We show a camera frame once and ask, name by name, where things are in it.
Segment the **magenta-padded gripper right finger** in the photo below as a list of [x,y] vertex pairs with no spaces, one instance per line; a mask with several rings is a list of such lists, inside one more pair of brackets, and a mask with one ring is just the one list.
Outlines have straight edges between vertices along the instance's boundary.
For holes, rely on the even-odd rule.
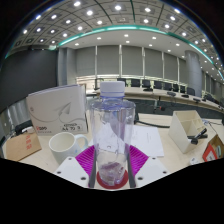
[[131,188],[140,188],[170,174],[156,157],[149,157],[134,146],[129,148],[127,160]]

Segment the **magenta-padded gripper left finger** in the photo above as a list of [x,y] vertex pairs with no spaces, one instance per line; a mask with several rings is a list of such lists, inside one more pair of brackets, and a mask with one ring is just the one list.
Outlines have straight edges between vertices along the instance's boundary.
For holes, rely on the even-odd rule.
[[96,181],[96,158],[93,146],[76,157],[67,157],[55,175],[84,188],[93,188]]

